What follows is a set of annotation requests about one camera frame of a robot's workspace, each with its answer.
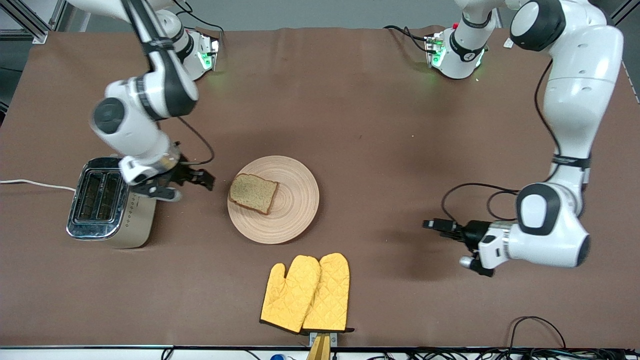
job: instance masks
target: white cable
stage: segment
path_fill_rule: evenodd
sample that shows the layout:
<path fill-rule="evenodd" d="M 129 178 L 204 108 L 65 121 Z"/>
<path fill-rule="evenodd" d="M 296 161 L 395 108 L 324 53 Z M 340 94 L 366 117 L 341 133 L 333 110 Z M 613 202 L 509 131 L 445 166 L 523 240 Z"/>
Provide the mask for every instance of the white cable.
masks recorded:
<path fill-rule="evenodd" d="M 67 186 L 49 185 L 49 184 L 38 183 L 36 181 L 25 180 L 25 179 L 0 180 L 0 184 L 15 184 L 15 183 L 27 183 L 27 184 L 32 184 L 32 185 L 44 186 L 46 188 L 64 189 L 64 190 L 70 190 L 70 191 L 76 192 L 76 189 L 69 188 Z"/>

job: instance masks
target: table surface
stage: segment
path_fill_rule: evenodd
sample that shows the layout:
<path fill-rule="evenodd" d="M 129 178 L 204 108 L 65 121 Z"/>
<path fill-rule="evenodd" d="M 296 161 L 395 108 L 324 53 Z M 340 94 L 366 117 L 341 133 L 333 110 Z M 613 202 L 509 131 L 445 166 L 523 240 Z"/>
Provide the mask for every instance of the table surface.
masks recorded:
<path fill-rule="evenodd" d="M 453 81 L 386 30 L 228 33 L 222 71 L 197 82 L 186 117 L 216 150 L 216 187 L 185 186 L 180 202 L 159 203 L 145 247 L 71 239 L 69 192 L 0 187 L 0 345 L 306 343 L 259 323 L 269 269 L 341 252 L 356 329 L 341 345 L 504 346 L 514 318 L 538 315 L 570 347 L 636 347 L 640 108 L 624 71 L 593 147 L 583 266 L 510 261 L 489 279 L 458 265 L 463 245 L 421 229 L 443 216 L 454 185 L 521 188 L 548 171 L 553 143 L 533 105 L 548 60 L 503 48 L 507 36 L 497 30 L 483 65 Z M 132 34 L 51 33 L 32 49 L 0 129 L 1 177 L 74 186 L 89 159 L 113 153 L 88 126 L 105 86 L 145 69 Z M 178 121 L 163 129 L 187 157 L 206 157 Z M 321 192 L 314 222 L 283 245 L 244 238 L 227 213 L 235 174 L 267 155 L 300 160 Z M 451 211 L 489 220 L 489 194 L 461 190 Z M 510 214 L 512 203 L 496 209 Z M 540 324 L 518 329 L 517 345 L 559 345 Z"/>

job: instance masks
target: round wooden board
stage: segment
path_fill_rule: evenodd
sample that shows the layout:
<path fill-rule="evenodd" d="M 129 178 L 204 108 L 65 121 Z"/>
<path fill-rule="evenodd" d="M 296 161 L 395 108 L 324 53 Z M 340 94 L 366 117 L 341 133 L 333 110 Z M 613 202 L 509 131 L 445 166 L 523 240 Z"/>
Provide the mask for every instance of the round wooden board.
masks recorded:
<path fill-rule="evenodd" d="M 231 221 L 247 238 L 263 244 L 284 243 L 300 235 L 316 216 L 320 203 L 318 184 L 298 160 L 266 156 L 251 162 L 238 174 L 253 174 L 280 183 L 269 215 L 227 199 Z"/>

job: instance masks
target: gray floor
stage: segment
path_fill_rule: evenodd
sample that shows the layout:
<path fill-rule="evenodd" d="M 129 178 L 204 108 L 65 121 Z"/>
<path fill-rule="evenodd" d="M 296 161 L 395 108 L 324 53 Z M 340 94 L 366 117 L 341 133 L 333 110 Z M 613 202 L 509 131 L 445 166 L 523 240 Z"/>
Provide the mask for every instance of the gray floor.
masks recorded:
<path fill-rule="evenodd" d="M 453 0 L 190 0 L 194 13 L 225 30 L 269 30 L 279 28 L 342 27 L 382 28 L 395 24 L 421 28 L 431 24 L 450 26 L 460 19 Z M 600 0 L 599 5 L 613 11 L 620 0 Z M 177 12 L 177 6 L 170 8 Z M 503 23 L 513 18 L 511 10 L 501 10 Z M 181 15 L 186 26 L 199 25 Z M 68 29 L 83 27 L 84 14 L 70 14 Z M 640 10 L 620 24 L 625 34 L 625 64 L 635 84 L 640 85 Z M 91 15 L 86 24 L 91 32 L 131 31 L 124 21 Z M 0 41 L 0 67 L 23 69 L 30 42 Z M 0 101 L 10 103 L 20 73 L 0 69 Z"/>

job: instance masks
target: oven mitt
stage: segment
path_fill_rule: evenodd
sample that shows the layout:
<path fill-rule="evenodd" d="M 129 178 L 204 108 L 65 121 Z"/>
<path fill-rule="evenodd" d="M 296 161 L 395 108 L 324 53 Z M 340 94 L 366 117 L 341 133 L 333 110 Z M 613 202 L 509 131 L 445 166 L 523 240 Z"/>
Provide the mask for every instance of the oven mitt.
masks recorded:
<path fill-rule="evenodd" d="M 305 332 L 350 332 L 347 329 L 349 263 L 339 253 L 320 259 L 320 282 L 307 313 Z"/>
<path fill-rule="evenodd" d="M 262 304 L 261 323 L 299 333 L 320 280 L 316 258 L 298 255 L 285 276 L 284 264 L 271 269 Z"/>

